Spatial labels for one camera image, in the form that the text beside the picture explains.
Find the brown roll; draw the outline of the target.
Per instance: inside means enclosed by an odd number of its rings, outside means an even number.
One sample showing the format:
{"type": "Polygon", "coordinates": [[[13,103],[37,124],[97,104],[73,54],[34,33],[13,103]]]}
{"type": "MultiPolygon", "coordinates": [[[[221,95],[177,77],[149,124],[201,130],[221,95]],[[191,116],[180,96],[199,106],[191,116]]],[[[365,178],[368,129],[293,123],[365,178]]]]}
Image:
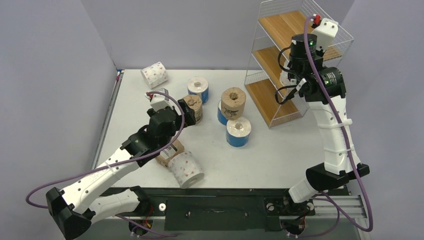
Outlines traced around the brown roll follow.
{"type": "Polygon", "coordinates": [[[228,120],[236,120],[243,115],[246,93],[239,87],[230,87],[221,94],[220,111],[228,120]]]}
{"type": "Polygon", "coordinates": [[[203,119],[203,101],[196,94],[188,94],[182,98],[189,108],[194,110],[195,124],[198,125],[203,119]]]}
{"type": "Polygon", "coordinates": [[[170,146],[165,148],[160,152],[160,154],[155,158],[156,162],[161,166],[167,168],[170,161],[178,154],[184,152],[184,145],[176,139],[170,146]]]}

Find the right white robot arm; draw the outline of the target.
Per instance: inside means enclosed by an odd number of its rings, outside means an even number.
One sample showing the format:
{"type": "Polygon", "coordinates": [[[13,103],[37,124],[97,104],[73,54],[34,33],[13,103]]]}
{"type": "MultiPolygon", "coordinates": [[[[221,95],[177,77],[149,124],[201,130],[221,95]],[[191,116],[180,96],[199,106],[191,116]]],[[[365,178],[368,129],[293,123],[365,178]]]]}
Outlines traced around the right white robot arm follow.
{"type": "Polygon", "coordinates": [[[291,38],[288,75],[296,80],[295,90],[308,103],[322,139],[324,161],[305,171],[305,178],[291,187],[282,199],[283,209],[296,213],[302,202],[321,191],[339,188],[370,173],[357,156],[350,134],[352,120],[346,114],[346,87],[340,70],[323,64],[316,52],[318,37],[308,33],[291,38]]]}

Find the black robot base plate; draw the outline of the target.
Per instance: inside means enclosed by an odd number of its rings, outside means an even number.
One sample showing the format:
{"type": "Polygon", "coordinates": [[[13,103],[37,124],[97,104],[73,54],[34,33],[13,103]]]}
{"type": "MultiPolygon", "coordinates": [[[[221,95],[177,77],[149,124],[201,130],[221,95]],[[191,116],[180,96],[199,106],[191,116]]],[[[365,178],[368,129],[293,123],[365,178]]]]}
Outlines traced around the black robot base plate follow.
{"type": "Polygon", "coordinates": [[[140,209],[124,217],[164,219],[165,231],[281,231],[314,216],[312,200],[293,203],[286,188],[141,188],[140,209]]]}

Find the white floral roll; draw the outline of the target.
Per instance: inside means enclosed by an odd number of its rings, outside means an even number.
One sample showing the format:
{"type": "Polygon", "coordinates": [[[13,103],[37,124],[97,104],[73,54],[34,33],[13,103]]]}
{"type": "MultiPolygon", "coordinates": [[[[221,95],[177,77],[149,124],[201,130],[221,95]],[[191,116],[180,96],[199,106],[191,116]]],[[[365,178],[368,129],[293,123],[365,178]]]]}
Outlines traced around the white floral roll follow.
{"type": "Polygon", "coordinates": [[[151,90],[170,79],[168,71],[160,61],[141,69],[140,72],[143,80],[151,90]]]}
{"type": "Polygon", "coordinates": [[[181,189],[192,187],[205,176],[198,160],[190,151],[184,151],[173,157],[168,164],[168,169],[181,189]]]}

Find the white floral roll front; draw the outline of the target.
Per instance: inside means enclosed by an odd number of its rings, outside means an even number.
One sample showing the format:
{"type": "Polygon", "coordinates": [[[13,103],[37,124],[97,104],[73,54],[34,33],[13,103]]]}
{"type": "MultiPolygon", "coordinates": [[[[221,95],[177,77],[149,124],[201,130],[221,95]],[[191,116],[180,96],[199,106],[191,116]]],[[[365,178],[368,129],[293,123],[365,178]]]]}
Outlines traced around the white floral roll front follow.
{"type": "Polygon", "coordinates": [[[198,160],[190,151],[184,151],[173,157],[168,164],[168,169],[181,189],[192,187],[205,176],[198,160]]]}

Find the blue wrapped roll under stack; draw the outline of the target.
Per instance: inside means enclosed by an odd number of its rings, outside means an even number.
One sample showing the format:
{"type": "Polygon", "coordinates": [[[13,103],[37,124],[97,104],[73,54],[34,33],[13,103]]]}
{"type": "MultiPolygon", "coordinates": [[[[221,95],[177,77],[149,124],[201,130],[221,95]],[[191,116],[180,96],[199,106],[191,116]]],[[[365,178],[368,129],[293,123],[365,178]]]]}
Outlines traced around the blue wrapped roll under stack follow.
{"type": "Polygon", "coordinates": [[[223,115],[221,111],[221,107],[222,107],[221,103],[222,101],[220,100],[217,105],[217,119],[222,125],[226,126],[228,119],[223,115]]]}

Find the blue wrapped roll back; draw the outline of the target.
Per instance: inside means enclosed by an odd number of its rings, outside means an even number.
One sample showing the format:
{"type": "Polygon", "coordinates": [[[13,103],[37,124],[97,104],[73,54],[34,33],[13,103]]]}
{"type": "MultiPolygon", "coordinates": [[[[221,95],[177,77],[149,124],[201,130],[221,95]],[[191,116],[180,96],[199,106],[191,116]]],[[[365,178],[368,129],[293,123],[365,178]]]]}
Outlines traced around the blue wrapped roll back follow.
{"type": "Polygon", "coordinates": [[[197,95],[205,104],[209,100],[209,83],[204,77],[195,76],[188,80],[187,91],[189,95],[197,95]]]}

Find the white floral roll back left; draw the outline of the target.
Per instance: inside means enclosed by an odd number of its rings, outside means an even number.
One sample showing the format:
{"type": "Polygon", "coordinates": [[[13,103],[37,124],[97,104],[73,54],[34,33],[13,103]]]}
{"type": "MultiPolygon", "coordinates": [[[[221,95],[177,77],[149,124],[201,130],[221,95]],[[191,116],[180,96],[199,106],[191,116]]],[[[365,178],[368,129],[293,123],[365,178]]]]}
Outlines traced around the white floral roll back left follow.
{"type": "Polygon", "coordinates": [[[143,80],[151,90],[170,79],[168,71],[160,61],[141,69],[140,72],[143,80]]]}

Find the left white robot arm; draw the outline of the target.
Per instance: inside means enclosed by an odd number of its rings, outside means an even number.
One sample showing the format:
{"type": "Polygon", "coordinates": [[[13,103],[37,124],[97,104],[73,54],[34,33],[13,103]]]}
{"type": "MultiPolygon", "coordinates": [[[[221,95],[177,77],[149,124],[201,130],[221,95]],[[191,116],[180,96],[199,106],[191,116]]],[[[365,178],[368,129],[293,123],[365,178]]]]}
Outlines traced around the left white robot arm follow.
{"type": "Polygon", "coordinates": [[[122,213],[143,215],[149,209],[150,199],[140,186],[120,188],[105,195],[127,174],[143,167],[160,154],[181,127],[195,125],[195,111],[183,100],[177,101],[182,109],[167,104],[147,111],[149,123],[142,126],[105,162],[77,182],[46,193],[48,211],[67,240],[84,234],[92,224],[122,213]]]}

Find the blue wrapped roll front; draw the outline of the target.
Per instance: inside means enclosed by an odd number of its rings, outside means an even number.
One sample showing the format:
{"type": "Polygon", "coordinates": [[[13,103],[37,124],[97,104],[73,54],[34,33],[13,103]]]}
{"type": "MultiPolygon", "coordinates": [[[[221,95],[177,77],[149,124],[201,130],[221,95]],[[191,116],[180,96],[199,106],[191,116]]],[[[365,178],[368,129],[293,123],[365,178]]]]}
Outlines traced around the blue wrapped roll front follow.
{"type": "Polygon", "coordinates": [[[226,141],[233,147],[245,146],[250,138],[252,125],[245,117],[228,120],[226,123],[226,141]]]}

